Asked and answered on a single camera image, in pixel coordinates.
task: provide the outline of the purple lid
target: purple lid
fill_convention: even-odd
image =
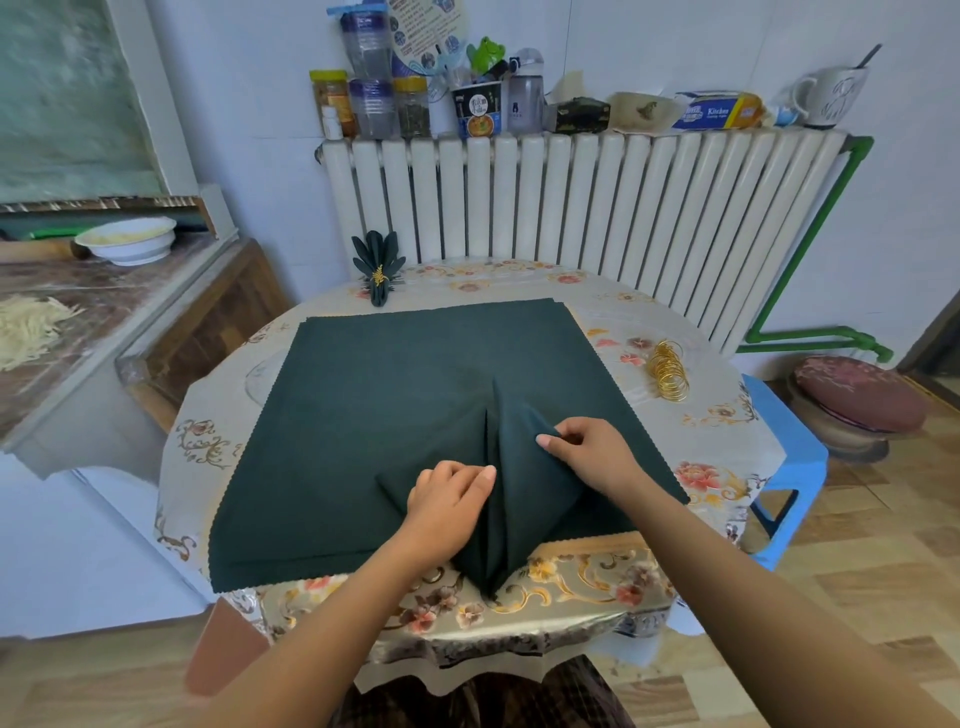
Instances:
[[[394,82],[392,81],[353,79],[347,86],[350,91],[350,96],[360,96],[364,99],[394,98]]]
[[[340,27],[344,33],[358,31],[382,31],[387,27],[387,14],[383,11],[364,10],[362,5],[354,6],[357,10],[345,12],[340,16]]]

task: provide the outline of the person's left hand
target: person's left hand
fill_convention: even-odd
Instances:
[[[407,498],[394,540],[419,572],[444,564],[464,545],[496,480],[496,468],[443,460],[425,470]]]

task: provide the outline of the round table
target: round table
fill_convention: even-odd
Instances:
[[[157,539],[205,575],[209,524],[297,326],[307,317],[541,298],[567,304],[690,495],[690,509],[737,540],[750,503],[784,453],[736,369],[687,319],[635,290],[556,265],[485,258],[409,267],[382,309],[371,306],[359,281],[328,291],[268,324],[193,384],[163,454]],[[661,339],[683,350],[690,383],[684,401],[658,397],[644,366]],[[224,597],[273,640],[346,578],[331,574]],[[411,586],[357,685],[366,690],[417,674],[434,692],[446,692],[481,671],[542,677],[598,635],[614,629],[633,636],[657,633],[673,597],[638,536],[606,552],[578,553],[576,542],[569,553],[548,547],[494,601],[485,601],[446,565]]]

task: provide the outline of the mug handle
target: mug handle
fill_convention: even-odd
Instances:
[[[814,86],[817,84],[817,80],[813,76],[804,76],[795,84],[793,84],[793,88],[790,89],[790,101],[793,102],[794,109],[799,111],[804,116],[809,116],[810,111],[809,109],[804,108],[804,106],[800,103],[800,100],[797,97],[800,95],[800,89],[807,84]]]

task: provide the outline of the radiator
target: radiator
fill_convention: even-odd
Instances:
[[[350,238],[396,231],[402,255],[560,263],[635,288],[732,355],[846,133],[786,130],[326,142]]]

